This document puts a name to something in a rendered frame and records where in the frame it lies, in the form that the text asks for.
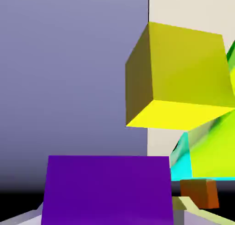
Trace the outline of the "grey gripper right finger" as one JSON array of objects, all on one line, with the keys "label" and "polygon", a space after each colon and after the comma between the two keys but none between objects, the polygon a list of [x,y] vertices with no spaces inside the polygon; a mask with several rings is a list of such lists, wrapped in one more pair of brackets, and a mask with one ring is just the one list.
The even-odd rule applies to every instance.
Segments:
[{"label": "grey gripper right finger", "polygon": [[172,197],[173,225],[235,225],[235,222],[199,209],[190,197]]}]

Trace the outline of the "large yellow box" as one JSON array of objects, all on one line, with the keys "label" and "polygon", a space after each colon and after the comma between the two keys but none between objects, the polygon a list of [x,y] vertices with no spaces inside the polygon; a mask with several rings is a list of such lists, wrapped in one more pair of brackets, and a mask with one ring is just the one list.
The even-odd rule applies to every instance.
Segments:
[{"label": "large yellow box", "polygon": [[125,65],[126,126],[192,130],[235,109],[223,37],[149,22]]}]

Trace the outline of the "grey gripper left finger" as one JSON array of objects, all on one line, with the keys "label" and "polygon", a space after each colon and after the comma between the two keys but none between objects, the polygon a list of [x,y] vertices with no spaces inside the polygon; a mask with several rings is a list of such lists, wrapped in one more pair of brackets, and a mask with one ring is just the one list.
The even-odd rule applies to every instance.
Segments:
[{"label": "grey gripper left finger", "polygon": [[0,222],[0,225],[18,225],[42,214],[43,203],[35,209]]}]

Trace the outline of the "small purple cube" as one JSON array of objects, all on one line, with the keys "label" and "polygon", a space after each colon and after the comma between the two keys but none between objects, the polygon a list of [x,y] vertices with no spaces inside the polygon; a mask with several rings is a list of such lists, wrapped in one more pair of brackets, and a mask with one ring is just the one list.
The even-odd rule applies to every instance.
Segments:
[{"label": "small purple cube", "polygon": [[173,225],[169,159],[50,156],[41,225]]}]

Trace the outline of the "small orange cube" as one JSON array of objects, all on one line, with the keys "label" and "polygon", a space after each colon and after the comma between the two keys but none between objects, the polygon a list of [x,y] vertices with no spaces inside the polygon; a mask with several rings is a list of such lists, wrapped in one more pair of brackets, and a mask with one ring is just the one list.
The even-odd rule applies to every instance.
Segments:
[{"label": "small orange cube", "polygon": [[180,180],[180,194],[190,197],[199,209],[218,209],[219,199],[215,180]]}]

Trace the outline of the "large cyan box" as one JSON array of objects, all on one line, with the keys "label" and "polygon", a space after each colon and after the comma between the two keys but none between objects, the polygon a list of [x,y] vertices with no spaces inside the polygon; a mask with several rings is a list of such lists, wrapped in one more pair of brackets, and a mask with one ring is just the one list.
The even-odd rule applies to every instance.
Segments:
[{"label": "large cyan box", "polygon": [[173,181],[235,181],[235,110],[184,132],[170,162]]}]

